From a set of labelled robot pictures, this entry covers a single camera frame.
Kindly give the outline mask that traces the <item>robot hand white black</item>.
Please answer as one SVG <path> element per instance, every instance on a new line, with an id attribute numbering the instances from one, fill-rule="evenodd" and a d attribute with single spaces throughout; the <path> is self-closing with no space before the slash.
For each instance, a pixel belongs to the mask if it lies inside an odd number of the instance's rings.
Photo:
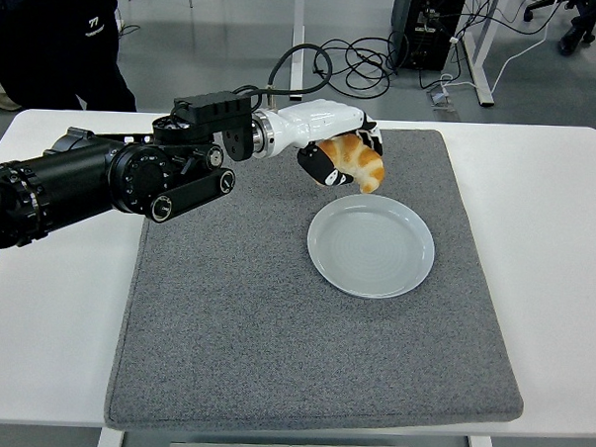
<path id="1" fill-rule="evenodd" d="M 253 114 L 253 127 L 254 157 L 293 147 L 298 164 L 321 186 L 355 182 L 370 194 L 384 180 L 379 125 L 356 107 L 315 100 L 280 111 L 261 109 Z"/>

